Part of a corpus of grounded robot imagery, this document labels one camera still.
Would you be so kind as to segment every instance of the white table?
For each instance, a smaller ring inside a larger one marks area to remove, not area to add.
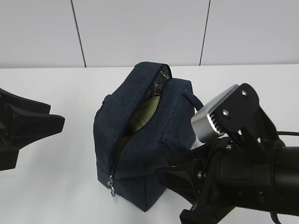
[[[3,69],[0,88],[48,103],[66,118],[63,132],[20,151],[16,169],[0,172],[3,224],[179,224],[190,204],[167,190],[146,213],[97,181],[93,118],[105,95],[132,68]],[[172,67],[174,77],[192,81],[207,103],[232,84],[249,83],[280,131],[299,131],[299,65]],[[299,138],[283,138],[299,146]],[[298,217],[280,216],[283,223]],[[265,212],[235,209],[222,224],[271,224]]]

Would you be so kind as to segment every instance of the black mechanical part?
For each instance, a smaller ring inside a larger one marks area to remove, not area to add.
[[[193,204],[181,222],[216,224],[234,207],[268,211],[276,224],[277,213],[299,216],[299,147],[285,146],[250,85],[216,104],[213,124],[228,137],[176,155],[157,170],[164,186]]]
[[[0,171],[15,168],[21,148],[62,132],[64,118],[50,108],[0,89]]]

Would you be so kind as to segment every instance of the green object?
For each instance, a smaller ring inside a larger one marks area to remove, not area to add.
[[[132,118],[130,125],[132,131],[137,132],[148,123],[157,109],[159,100],[160,97],[152,97],[141,104],[140,108]]]

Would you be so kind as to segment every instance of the denim bag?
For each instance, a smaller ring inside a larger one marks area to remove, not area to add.
[[[128,131],[151,94],[159,98],[153,115],[136,132]],[[137,64],[96,113],[93,135],[98,180],[112,196],[118,194],[147,211],[165,191],[156,168],[167,165],[167,157],[190,150],[195,141],[191,117],[194,107],[202,106],[191,82],[172,78],[168,65]]]

